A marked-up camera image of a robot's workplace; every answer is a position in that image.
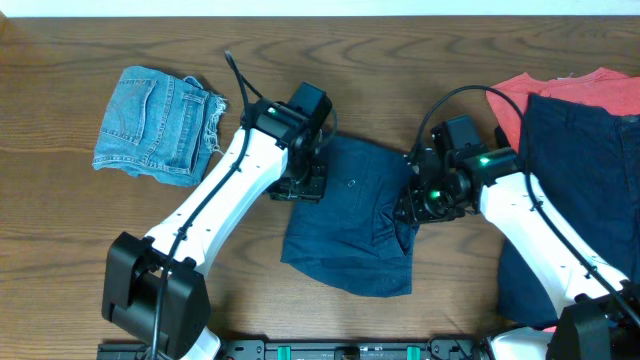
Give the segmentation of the dark blue shorts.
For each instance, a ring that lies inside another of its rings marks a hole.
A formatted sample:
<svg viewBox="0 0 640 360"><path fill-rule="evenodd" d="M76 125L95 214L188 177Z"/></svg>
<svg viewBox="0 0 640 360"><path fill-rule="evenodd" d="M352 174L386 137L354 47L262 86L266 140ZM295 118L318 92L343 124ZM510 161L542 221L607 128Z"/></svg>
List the dark blue shorts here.
<svg viewBox="0 0 640 360"><path fill-rule="evenodd" d="M325 195L317 203L295 204L281 261L355 295L410 294L418 228L394 219L413 175L403 155L337 136L319 158L328 164Z"/></svg>

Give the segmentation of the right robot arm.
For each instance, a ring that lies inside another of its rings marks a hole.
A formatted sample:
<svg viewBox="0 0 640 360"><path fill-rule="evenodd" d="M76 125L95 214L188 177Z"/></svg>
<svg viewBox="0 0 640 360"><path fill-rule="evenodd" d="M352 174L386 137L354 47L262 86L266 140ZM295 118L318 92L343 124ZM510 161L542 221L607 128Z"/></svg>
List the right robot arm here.
<svg viewBox="0 0 640 360"><path fill-rule="evenodd" d="M467 116L418 138L415 172L394 209L409 225L480 214L513 244L542 284L559 320L483 339L476 359L636 359L639 288L597 254L546 197L509 148L490 150Z"/></svg>

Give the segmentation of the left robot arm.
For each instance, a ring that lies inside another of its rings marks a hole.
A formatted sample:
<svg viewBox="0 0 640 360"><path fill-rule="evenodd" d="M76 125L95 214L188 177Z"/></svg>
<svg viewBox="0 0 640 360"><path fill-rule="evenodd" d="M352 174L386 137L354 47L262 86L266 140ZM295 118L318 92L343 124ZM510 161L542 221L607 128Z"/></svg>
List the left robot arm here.
<svg viewBox="0 0 640 360"><path fill-rule="evenodd" d="M142 341L143 359L213 359L205 280L222 246L262 194L317 203L328 170L317 154L335 113L303 82L286 102L248 102L229 149L193 193L142 238L121 233L106 258L102 317Z"/></svg>

